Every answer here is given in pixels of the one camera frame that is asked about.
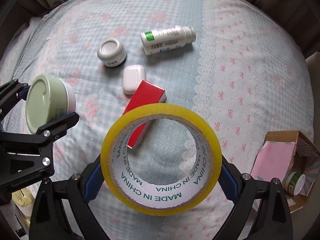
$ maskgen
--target blue gripper pad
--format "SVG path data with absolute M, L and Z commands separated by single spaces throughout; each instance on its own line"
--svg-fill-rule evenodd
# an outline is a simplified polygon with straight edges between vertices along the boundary
M 223 193 L 228 200 L 231 200 L 234 205 L 238 202 L 238 186 L 236 181 L 231 176 L 225 165 L 222 164 L 221 173 L 218 182 L 222 188 Z
M 101 164 L 99 163 L 91 173 L 87 183 L 85 184 L 85 192 L 83 199 L 88 204 L 89 201 L 94 200 L 103 184 L 104 178 L 101 171 Z

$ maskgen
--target pink paper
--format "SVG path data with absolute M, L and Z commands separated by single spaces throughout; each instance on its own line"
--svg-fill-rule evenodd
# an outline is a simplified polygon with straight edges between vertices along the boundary
M 290 165 L 294 147 L 294 142 L 267 141 L 258 153 L 251 176 L 254 179 L 264 181 L 271 181 L 272 178 L 283 181 Z

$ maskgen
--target green label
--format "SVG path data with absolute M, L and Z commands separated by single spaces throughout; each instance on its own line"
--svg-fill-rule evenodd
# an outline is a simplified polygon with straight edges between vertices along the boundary
M 144 34 L 146 36 L 147 41 L 154 41 L 155 40 L 155 38 L 154 38 L 154 36 L 153 36 L 151 31 L 145 32 Z

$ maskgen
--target cardboard box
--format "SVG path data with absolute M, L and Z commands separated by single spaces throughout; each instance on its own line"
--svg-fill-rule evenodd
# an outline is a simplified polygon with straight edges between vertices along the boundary
M 320 152 L 316 146 L 300 131 L 270 131 L 266 134 L 265 141 L 295 143 L 288 165 L 288 173 L 296 171 L 305 174 L 306 182 L 297 196 L 287 194 L 290 212 L 303 207 L 312 193 L 312 185 L 316 181 L 320 168 Z M 256 210 L 259 201 L 255 201 L 253 208 Z
M 124 110 L 123 114 L 139 106 L 154 103 L 164 103 L 166 98 L 167 96 L 165 95 L 165 91 L 163 88 L 158 87 L 148 81 L 142 80 L 139 87 L 137 88 L 137 91 L 133 94 L 128 106 Z M 128 142 L 129 148 L 133 148 L 140 144 L 150 124 L 151 121 L 146 122 L 140 125 L 136 130 L 134 130 Z

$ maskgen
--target open cardboard box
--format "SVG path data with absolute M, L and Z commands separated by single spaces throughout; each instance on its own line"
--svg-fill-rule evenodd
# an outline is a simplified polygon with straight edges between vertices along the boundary
M 306 182 L 300 194 L 292 196 L 287 194 L 290 212 L 303 207 L 312 194 L 312 185 L 316 181 L 320 168 L 320 152 L 316 146 L 300 131 L 270 131 L 266 134 L 265 142 L 295 143 L 288 171 L 305 174 Z

